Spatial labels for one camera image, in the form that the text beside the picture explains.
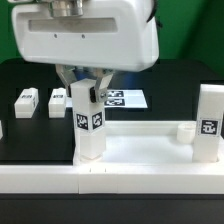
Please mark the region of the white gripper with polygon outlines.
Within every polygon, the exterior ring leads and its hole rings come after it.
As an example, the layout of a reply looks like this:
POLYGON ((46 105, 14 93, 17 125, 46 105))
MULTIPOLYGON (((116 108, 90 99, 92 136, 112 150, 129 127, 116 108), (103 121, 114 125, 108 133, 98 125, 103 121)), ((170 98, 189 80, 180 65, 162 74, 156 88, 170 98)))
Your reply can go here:
POLYGON ((157 0, 28 0, 12 9, 12 24, 21 56, 29 62, 56 64, 56 73, 71 96, 75 67, 94 69, 92 102, 105 102, 113 70, 142 71, 155 64, 159 43, 157 0))

